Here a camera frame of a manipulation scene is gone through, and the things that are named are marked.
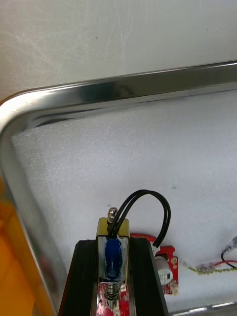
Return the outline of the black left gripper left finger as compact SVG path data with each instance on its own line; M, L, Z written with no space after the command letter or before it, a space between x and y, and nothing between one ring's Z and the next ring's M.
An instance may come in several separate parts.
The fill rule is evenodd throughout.
M96 240L80 240L74 249L58 314L60 316L95 316L97 291Z

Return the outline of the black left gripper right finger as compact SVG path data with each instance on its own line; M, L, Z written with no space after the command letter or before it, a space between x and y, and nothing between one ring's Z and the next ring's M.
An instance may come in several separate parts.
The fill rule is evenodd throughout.
M150 243L130 239L129 312L131 316L169 315Z

